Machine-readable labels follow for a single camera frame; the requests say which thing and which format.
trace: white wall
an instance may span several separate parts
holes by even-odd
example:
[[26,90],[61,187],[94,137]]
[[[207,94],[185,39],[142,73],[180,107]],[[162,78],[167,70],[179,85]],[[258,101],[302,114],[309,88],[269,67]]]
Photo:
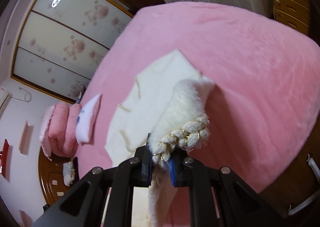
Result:
[[[10,145],[7,179],[0,175],[0,195],[18,223],[21,222],[19,210],[23,210],[34,222],[42,215],[42,206],[46,204],[38,176],[40,124],[45,109],[58,100],[10,78],[1,86],[7,88],[14,98],[24,99],[25,91],[19,90],[19,87],[32,94],[29,103],[10,99],[0,117],[0,149],[5,138]],[[18,144],[25,120],[28,120],[30,126],[26,137],[29,145],[26,145],[26,154],[20,154]]]

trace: drawer handle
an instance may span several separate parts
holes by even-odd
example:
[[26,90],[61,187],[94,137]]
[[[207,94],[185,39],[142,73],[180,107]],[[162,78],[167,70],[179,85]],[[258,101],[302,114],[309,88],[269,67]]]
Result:
[[288,21],[288,24],[289,24],[290,26],[292,26],[293,28],[297,28],[297,26],[296,26],[294,23],[292,23],[292,22],[289,22],[289,21]]
[[292,11],[295,11],[295,12],[297,11],[294,7],[292,7],[292,6],[290,6],[290,5],[287,5],[287,8],[290,9],[290,10],[292,10]]

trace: sliding wardrobe door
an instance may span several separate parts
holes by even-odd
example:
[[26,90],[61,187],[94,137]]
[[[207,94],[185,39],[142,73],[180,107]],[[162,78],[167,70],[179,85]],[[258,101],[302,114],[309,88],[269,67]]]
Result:
[[91,79],[108,49],[46,17],[31,12],[19,47]]
[[33,11],[111,48],[131,17],[106,0],[37,0]]
[[37,0],[19,37],[12,78],[74,102],[132,19],[118,7],[110,0]]
[[90,80],[18,47],[14,74],[49,91],[76,99]]

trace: pink bed sheet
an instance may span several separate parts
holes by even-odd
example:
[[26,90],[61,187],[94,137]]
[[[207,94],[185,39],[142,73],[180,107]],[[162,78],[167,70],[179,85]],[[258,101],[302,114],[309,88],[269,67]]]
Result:
[[[236,7],[177,2],[140,10],[116,40],[81,104],[102,93],[91,144],[79,146],[79,175],[109,168],[108,125],[133,77],[179,49],[217,83],[209,96],[208,145],[191,156],[227,165],[255,191],[271,184],[310,134],[320,108],[320,48],[281,23]],[[188,225],[188,190],[180,189],[167,225]]]

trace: power cord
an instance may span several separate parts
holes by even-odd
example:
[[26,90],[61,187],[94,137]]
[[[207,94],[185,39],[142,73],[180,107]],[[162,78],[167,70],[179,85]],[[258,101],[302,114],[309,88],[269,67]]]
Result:
[[10,97],[12,99],[17,99],[17,100],[21,100],[21,101],[25,101],[27,103],[29,103],[31,100],[32,100],[32,95],[29,91],[27,91],[26,89],[23,89],[21,87],[19,87],[19,90],[24,90],[26,91],[25,95],[24,95],[24,99],[17,99],[17,98],[14,98],[14,97]]

